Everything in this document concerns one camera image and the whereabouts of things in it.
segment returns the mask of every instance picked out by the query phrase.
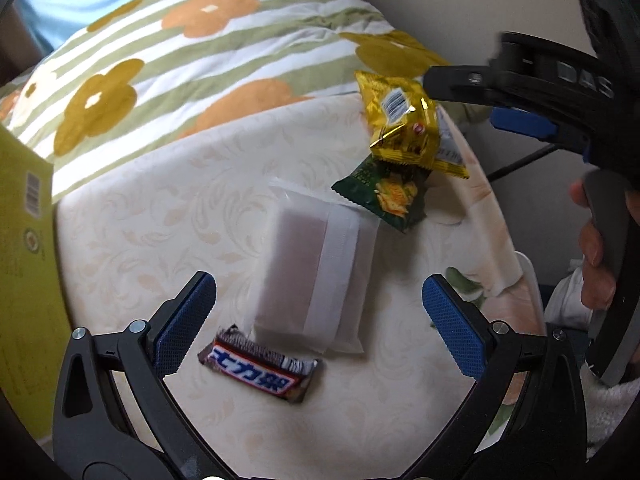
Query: barcode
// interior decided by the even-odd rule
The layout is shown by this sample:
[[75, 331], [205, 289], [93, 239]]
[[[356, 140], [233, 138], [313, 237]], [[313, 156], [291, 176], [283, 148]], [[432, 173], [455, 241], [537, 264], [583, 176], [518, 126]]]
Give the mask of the barcode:
[[24, 195], [24, 208], [34, 218], [40, 218], [40, 179], [33, 173], [27, 173], [27, 191]]
[[444, 114], [440, 110], [440, 107], [438, 107], [436, 113], [438, 116], [438, 129], [440, 130], [440, 147], [436, 158], [444, 162], [450, 162], [451, 164], [461, 166], [463, 164], [462, 155], [460, 154], [460, 150], [458, 149], [456, 141], [453, 138], [453, 134], [449, 129], [447, 120], [444, 118]]
[[410, 105], [401, 89], [395, 88], [382, 99], [387, 124], [396, 124], [409, 111]]

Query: gold snack wrapper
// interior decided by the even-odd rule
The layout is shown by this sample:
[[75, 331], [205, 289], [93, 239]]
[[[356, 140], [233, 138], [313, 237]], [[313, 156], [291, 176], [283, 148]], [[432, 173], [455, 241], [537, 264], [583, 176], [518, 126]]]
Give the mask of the gold snack wrapper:
[[355, 75], [373, 128], [371, 153], [387, 162], [433, 169], [440, 133], [436, 103], [422, 85], [404, 77]]

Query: striped blanket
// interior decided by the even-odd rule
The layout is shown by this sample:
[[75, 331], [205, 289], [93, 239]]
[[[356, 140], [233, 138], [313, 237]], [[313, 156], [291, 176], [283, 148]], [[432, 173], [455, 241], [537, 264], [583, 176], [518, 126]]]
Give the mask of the striped blanket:
[[357, 91], [356, 70], [445, 63], [363, 0], [133, 0], [0, 91], [0, 120], [54, 164], [58, 200], [169, 142]]

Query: white wrapper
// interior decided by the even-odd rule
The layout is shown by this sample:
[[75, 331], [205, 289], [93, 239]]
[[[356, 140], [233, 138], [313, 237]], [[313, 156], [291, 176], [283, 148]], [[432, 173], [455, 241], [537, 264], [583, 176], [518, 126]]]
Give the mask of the white wrapper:
[[278, 198], [254, 272], [244, 331], [258, 342], [360, 353], [358, 327], [380, 220], [275, 180]]

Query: white packaged item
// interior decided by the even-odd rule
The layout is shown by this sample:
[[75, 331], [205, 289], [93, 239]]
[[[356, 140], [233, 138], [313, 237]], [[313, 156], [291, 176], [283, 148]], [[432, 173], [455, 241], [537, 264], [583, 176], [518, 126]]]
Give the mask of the white packaged item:
[[582, 266], [560, 281], [549, 299], [545, 321], [566, 328], [587, 330], [593, 310], [582, 304]]
[[363, 351], [358, 327], [380, 220], [279, 179], [244, 331], [323, 353]]

